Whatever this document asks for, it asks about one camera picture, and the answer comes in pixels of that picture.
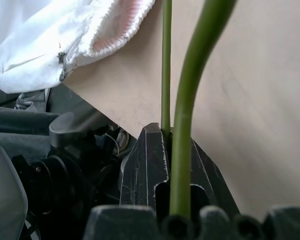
plant stem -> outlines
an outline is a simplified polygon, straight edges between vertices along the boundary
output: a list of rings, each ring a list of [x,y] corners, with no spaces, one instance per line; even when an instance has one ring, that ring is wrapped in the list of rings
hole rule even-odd
[[[205,0],[183,62],[172,141],[170,214],[191,217],[191,123],[197,89],[207,60],[236,0]]]
[[[161,130],[166,144],[170,136],[170,68],[171,68],[172,0],[163,1],[162,72],[161,72]]]

thin green stem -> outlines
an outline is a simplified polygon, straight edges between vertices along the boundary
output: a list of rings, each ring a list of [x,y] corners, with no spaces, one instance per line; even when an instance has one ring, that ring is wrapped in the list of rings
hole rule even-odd
[[[172,140],[170,214],[191,217],[191,123],[202,72],[236,0],[205,0],[184,59]]]
[[[161,72],[161,130],[166,144],[170,135],[170,68],[171,68],[172,0],[163,1],[162,72]]]

green plant stem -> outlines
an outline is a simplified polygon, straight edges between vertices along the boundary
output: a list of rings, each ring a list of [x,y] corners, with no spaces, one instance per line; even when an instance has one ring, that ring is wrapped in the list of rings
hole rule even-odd
[[[163,1],[162,72],[161,72],[161,130],[166,144],[170,135],[170,68],[171,68],[172,0]]]
[[[207,60],[236,0],[205,0],[184,59],[172,139],[170,214],[191,217],[191,123],[197,89]]]

gray fabric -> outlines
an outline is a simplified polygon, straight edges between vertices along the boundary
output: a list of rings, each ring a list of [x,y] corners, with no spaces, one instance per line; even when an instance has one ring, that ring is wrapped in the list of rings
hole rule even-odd
[[[27,160],[42,159],[50,150],[48,136],[0,132],[0,146],[11,159],[23,155]]]

white cloth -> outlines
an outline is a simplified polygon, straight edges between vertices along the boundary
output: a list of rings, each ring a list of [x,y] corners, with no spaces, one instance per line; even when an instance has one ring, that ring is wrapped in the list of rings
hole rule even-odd
[[[0,89],[57,86],[74,68],[123,47],[154,2],[0,0]]]

